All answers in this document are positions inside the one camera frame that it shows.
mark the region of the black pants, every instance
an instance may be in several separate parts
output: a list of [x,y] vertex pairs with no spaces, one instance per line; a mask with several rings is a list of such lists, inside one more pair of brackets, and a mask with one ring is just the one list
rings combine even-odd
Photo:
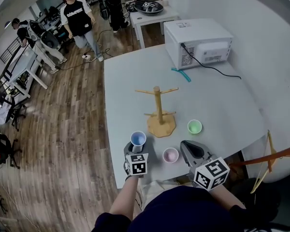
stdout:
[[125,22],[125,17],[122,12],[121,0],[107,0],[106,4],[111,14],[111,27],[114,31],[120,28],[126,28],[128,22]]

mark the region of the blue cup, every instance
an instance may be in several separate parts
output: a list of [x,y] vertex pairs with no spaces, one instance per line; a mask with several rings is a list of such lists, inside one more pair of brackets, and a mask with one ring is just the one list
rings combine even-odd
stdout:
[[146,135],[142,131],[135,131],[131,135],[131,143],[134,145],[132,151],[138,153],[142,151],[142,146],[146,142]]

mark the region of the teal object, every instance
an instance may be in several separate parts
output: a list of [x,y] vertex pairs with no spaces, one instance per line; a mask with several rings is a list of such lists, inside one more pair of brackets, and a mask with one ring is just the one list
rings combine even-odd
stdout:
[[184,73],[184,71],[182,71],[182,70],[178,70],[178,69],[176,69],[176,68],[171,68],[171,71],[175,71],[175,72],[181,73],[181,74],[184,76],[184,78],[185,78],[189,83],[191,82],[190,77],[189,77],[186,73]]
[[202,131],[202,124],[200,121],[193,119],[188,123],[188,131],[191,134],[198,134]]

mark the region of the white marker cube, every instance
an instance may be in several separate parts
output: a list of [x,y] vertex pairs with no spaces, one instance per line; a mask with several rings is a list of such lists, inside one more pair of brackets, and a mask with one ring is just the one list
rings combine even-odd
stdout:
[[131,175],[147,174],[148,153],[127,155],[126,163],[127,163],[128,171]]
[[230,172],[226,162],[220,157],[203,166],[196,168],[194,182],[200,187],[210,191],[223,184]]

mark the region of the hexagonal wooden base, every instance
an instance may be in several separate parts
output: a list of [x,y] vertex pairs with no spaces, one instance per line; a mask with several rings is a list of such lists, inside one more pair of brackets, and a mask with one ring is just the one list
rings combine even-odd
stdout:
[[156,137],[167,137],[172,134],[176,128],[175,118],[173,115],[163,116],[163,125],[159,124],[158,116],[151,116],[147,120],[148,131]]

